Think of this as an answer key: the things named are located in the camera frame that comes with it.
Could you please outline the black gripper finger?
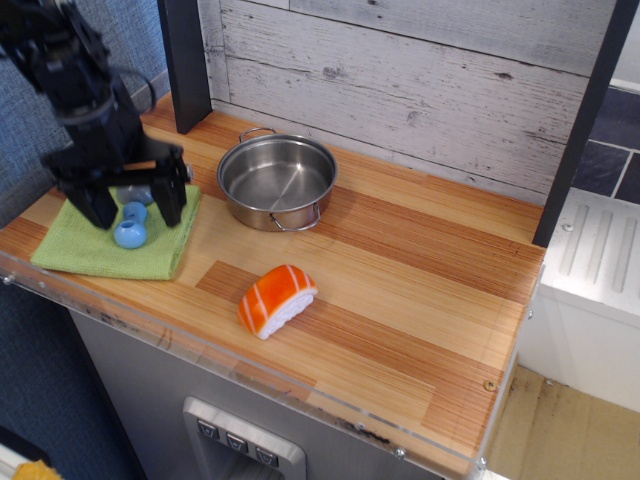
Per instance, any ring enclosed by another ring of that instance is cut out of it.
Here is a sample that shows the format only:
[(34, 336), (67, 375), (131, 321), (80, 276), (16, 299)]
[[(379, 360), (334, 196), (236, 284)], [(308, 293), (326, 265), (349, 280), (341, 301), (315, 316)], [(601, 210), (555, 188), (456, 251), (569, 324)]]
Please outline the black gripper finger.
[(181, 222), (182, 211), (187, 203), (184, 175), (154, 175), (150, 181), (153, 199), (168, 227)]
[(91, 224), (104, 230), (108, 230), (113, 225), (118, 207), (108, 184), (63, 182), (62, 191)]

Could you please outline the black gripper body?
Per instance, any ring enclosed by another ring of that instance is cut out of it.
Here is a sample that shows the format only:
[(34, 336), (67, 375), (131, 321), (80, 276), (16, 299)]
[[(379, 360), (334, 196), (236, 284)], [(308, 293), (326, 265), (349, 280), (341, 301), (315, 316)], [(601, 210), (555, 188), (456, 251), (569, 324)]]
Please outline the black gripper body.
[(61, 182), (79, 187), (191, 181), (183, 149), (148, 136), (133, 107), (109, 99), (92, 109), (59, 110), (56, 115), (71, 143), (45, 155), (42, 164)]

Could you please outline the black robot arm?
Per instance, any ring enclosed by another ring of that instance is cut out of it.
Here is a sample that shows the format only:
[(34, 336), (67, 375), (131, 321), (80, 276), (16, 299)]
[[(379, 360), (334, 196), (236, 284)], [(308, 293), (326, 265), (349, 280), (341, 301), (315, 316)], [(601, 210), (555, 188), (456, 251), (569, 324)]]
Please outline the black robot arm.
[(146, 186), (169, 227), (181, 221), (191, 175), (181, 147), (146, 135), (101, 35), (72, 1), (4, 1), (1, 51), (45, 95), (71, 138), (42, 163), (96, 227), (108, 229), (113, 186)]

